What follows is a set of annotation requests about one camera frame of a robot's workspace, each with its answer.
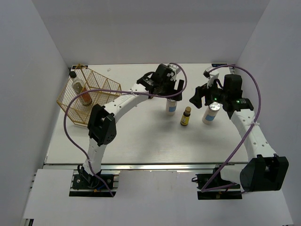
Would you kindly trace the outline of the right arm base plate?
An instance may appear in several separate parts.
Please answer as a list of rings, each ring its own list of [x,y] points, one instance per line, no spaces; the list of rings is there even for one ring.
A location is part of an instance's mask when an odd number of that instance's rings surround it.
[[[231,182],[221,179],[217,176],[207,187],[209,191],[201,192],[202,187],[213,175],[211,174],[196,174],[192,179],[192,183],[197,185],[198,200],[241,200],[242,192],[240,185],[225,187]]]

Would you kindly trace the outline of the white jar foil lid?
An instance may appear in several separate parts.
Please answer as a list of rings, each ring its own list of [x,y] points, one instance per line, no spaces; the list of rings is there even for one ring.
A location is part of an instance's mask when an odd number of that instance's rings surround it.
[[[169,116],[172,116],[175,114],[177,107],[177,101],[173,99],[167,99],[166,100],[166,114]]]
[[[213,120],[215,119],[216,115],[218,114],[220,108],[221,108],[221,104],[219,104],[217,102],[211,103],[207,107],[207,109],[202,117],[202,122],[204,124],[211,124],[213,122]]]

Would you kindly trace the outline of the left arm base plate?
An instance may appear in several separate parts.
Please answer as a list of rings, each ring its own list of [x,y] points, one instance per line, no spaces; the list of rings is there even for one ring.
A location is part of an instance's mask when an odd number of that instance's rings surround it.
[[[119,175],[101,174],[100,177],[106,182],[113,196],[119,185]],[[99,179],[90,185],[79,173],[74,173],[69,191],[70,197],[101,197],[112,198],[113,196],[106,185]]]

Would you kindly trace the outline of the small yellow bottle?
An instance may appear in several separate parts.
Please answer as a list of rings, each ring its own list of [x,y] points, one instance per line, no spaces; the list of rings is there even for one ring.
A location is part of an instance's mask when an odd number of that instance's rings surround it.
[[[180,124],[183,126],[187,126],[190,120],[191,107],[187,106],[183,112],[182,118],[180,120]]]

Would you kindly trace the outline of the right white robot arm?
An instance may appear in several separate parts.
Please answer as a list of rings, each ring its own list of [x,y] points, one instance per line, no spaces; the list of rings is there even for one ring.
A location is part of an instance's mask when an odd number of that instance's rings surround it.
[[[242,78],[240,75],[227,74],[223,87],[219,88],[218,74],[206,73],[208,82],[197,87],[190,102],[197,108],[217,102],[222,105],[231,122],[237,128],[244,145],[248,163],[245,166],[222,164],[214,169],[212,177],[201,188],[210,191],[211,182],[218,188],[240,185],[245,192],[278,191],[286,176],[289,162],[279,156],[267,142],[257,124],[253,105],[248,98],[242,97]]]

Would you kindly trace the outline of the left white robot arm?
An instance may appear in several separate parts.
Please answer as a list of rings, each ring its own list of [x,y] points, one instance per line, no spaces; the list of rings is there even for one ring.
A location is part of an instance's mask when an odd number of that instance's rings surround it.
[[[160,64],[156,71],[139,78],[128,93],[105,105],[93,106],[88,122],[87,159],[79,169],[79,174],[88,187],[97,187],[100,182],[99,174],[105,148],[116,137],[116,123],[123,115],[146,101],[149,94],[175,101],[182,100],[184,80],[179,80],[178,88],[174,88],[176,76],[180,71],[180,67],[175,64]]]

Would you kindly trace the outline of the dark sauce bottle black cap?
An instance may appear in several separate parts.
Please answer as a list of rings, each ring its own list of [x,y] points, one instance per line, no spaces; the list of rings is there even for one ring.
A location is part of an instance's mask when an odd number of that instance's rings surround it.
[[[72,88],[77,95],[87,91],[84,81],[77,76],[75,71],[70,71],[69,76],[72,80]],[[92,98],[89,93],[81,95],[78,99],[83,106],[90,106],[92,104]]]

